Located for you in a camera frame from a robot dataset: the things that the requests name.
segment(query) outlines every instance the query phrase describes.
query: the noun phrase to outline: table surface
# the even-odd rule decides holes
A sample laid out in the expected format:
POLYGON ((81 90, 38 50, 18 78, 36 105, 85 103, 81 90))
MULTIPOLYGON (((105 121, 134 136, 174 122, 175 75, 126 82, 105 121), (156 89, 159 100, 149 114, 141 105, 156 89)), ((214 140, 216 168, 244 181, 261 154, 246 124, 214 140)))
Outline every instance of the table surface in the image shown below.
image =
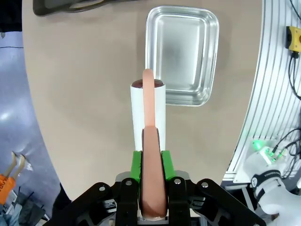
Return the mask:
POLYGON ((221 183, 244 122, 256 70, 260 0, 140 0, 37 17, 23 1, 25 63, 35 113, 71 199, 130 171, 130 84, 145 63, 145 21, 159 5, 206 8, 219 19, 214 84, 201 107, 166 106, 166 148, 194 182, 221 183))

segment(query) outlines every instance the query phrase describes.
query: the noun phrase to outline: white cylinder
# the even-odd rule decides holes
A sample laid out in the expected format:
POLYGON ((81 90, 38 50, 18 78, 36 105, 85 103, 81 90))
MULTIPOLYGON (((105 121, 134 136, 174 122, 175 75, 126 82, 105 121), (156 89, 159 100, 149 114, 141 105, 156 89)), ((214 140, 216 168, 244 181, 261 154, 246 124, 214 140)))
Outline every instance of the white cylinder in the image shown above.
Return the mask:
MULTIPOLYGON (((142 151, 142 130, 144 129, 144 106, 142 80, 136 81, 131 85, 132 117, 134 126, 135 150, 142 151)), ((160 150, 165 150, 165 84, 156 86, 158 80, 155 80, 155 121, 159 132, 160 150)))

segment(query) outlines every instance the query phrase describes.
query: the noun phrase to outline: blue-gray floor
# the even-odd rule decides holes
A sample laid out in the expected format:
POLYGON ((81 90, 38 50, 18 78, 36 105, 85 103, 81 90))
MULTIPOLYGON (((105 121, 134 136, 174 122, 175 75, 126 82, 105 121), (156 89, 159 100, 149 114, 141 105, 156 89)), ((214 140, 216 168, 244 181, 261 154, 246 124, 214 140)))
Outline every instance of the blue-gray floor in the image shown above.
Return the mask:
POLYGON ((10 164, 11 151, 22 153, 33 169, 21 172, 14 190, 21 186, 25 194, 34 192, 32 199, 51 215, 60 191, 59 179, 32 106, 21 32, 7 32, 4 38, 0 35, 0 173, 10 164))

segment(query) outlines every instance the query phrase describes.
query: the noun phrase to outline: silver rectangular pan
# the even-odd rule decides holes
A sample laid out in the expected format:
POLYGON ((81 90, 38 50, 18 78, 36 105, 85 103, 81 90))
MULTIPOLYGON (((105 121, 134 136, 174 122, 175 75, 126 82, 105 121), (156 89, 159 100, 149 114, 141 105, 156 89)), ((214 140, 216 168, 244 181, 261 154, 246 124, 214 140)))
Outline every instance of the silver rectangular pan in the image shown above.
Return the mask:
POLYGON ((153 8, 146 21, 145 67, 166 84, 166 103, 201 106, 210 97, 219 23, 205 9, 153 8))

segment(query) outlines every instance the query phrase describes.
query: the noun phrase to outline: green pad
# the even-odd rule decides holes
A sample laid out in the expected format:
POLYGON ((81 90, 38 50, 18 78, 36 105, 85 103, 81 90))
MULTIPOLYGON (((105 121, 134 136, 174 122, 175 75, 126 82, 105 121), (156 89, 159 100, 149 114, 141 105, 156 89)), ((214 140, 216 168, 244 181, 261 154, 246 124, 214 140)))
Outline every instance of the green pad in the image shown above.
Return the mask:
POLYGON ((140 183, 142 152, 134 151, 130 177, 140 183))
POLYGON ((171 160, 170 151, 162 151, 162 161, 163 161, 163 167, 164 167, 164 173, 165 173, 165 180, 170 180, 173 177, 176 177, 173 162, 171 160))

